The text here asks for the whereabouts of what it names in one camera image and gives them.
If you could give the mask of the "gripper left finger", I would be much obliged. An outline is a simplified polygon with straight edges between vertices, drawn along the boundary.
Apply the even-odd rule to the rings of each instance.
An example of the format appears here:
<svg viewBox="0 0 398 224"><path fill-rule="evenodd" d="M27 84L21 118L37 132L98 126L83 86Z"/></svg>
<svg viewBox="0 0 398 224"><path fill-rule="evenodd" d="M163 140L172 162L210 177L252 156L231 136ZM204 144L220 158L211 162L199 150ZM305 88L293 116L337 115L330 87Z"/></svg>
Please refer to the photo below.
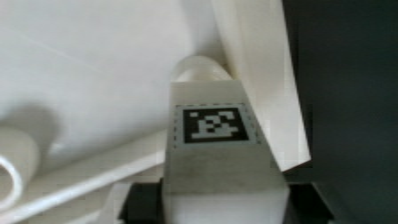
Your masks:
<svg viewBox="0 0 398 224"><path fill-rule="evenodd" d="M119 213L122 224L163 224L162 183L133 183Z"/></svg>

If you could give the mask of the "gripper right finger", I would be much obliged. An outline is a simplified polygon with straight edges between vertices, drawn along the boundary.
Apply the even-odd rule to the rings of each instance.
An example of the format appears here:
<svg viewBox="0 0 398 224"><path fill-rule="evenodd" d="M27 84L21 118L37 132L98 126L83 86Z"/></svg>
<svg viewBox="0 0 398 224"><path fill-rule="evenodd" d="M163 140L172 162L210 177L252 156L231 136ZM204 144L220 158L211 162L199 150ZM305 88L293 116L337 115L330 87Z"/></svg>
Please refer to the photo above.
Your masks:
<svg viewBox="0 0 398 224"><path fill-rule="evenodd" d="M282 224L330 224L334 214L311 183L289 184Z"/></svg>

